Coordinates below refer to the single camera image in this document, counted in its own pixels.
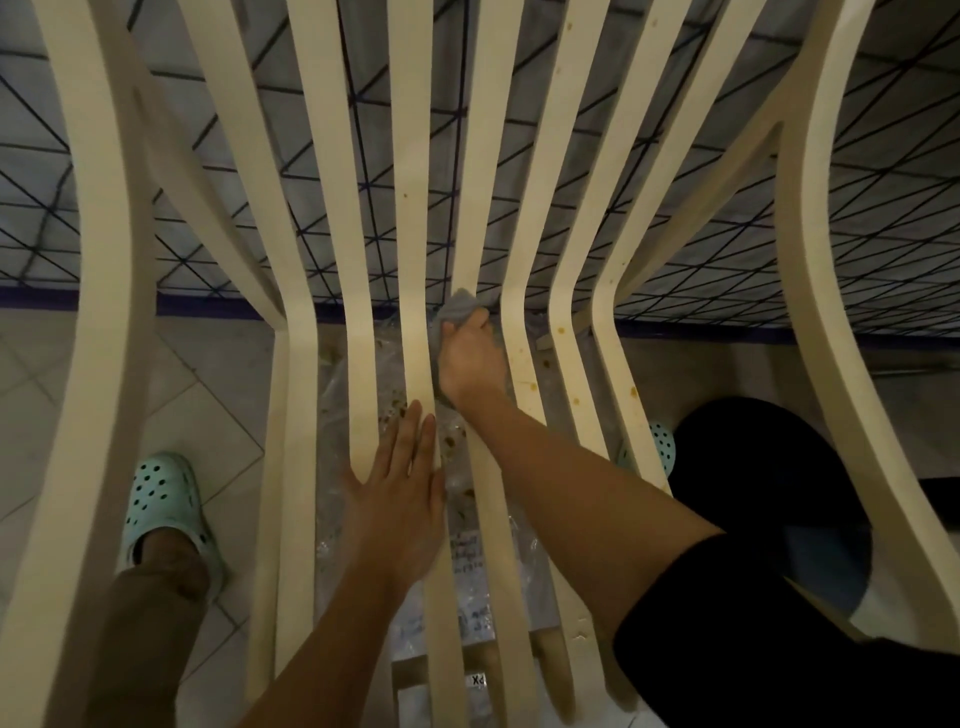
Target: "person's left hand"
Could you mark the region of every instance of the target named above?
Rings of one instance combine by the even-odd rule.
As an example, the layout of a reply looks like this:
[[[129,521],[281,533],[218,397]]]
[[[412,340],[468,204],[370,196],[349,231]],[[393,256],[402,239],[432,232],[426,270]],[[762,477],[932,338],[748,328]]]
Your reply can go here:
[[[418,436],[421,411],[414,400],[391,420],[366,483],[349,467],[344,473],[347,564],[386,579],[400,601],[426,575],[446,532],[444,472],[433,470],[436,419],[427,415]]]

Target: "foot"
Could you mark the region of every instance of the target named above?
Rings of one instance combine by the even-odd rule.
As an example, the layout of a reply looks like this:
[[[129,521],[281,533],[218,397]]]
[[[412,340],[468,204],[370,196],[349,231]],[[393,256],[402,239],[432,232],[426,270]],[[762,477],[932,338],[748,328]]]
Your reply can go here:
[[[193,599],[206,596],[210,589],[210,574],[204,560],[198,558],[197,547],[185,533],[176,528],[155,528],[137,545],[140,564],[175,572],[184,596]]]
[[[185,592],[212,599],[224,566],[204,522],[200,492],[189,462],[162,452],[137,465],[124,523],[127,566],[187,573]]]

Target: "purple trim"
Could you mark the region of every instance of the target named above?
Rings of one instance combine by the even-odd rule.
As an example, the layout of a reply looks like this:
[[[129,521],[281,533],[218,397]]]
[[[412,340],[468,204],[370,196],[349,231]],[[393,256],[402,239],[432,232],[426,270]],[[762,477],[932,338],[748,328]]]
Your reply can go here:
[[[79,292],[58,288],[0,287],[0,308],[39,308],[76,311]],[[344,309],[331,303],[314,303],[321,324],[342,324]],[[396,313],[393,306],[375,306],[374,319],[386,319]],[[156,294],[157,316],[185,316],[211,319],[259,319],[245,299],[218,299],[208,296],[171,296]],[[628,339],[682,339],[718,343],[796,344],[791,328],[728,327],[714,324],[658,324],[644,321],[618,321],[616,330]],[[915,351],[957,351],[960,337],[897,336],[858,334],[857,344],[864,349],[906,349]]]

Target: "leg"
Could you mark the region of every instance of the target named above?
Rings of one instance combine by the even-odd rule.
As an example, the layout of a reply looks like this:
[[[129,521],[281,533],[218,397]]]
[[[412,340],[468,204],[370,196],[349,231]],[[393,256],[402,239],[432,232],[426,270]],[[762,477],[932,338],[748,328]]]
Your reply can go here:
[[[173,728],[180,677],[206,611],[209,577],[190,540],[159,528],[117,575],[90,685],[89,728]]]
[[[139,464],[123,551],[130,568],[107,593],[84,725],[173,728],[183,669],[223,582],[185,459],[164,453]]]

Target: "person's right hand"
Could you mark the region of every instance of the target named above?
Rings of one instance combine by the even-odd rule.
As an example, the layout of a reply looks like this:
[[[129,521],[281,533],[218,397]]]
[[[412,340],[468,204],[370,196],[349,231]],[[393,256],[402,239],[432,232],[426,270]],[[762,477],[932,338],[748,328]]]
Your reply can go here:
[[[477,308],[462,326],[444,321],[440,388],[461,412],[471,400],[507,391],[507,362],[493,340],[490,312]]]

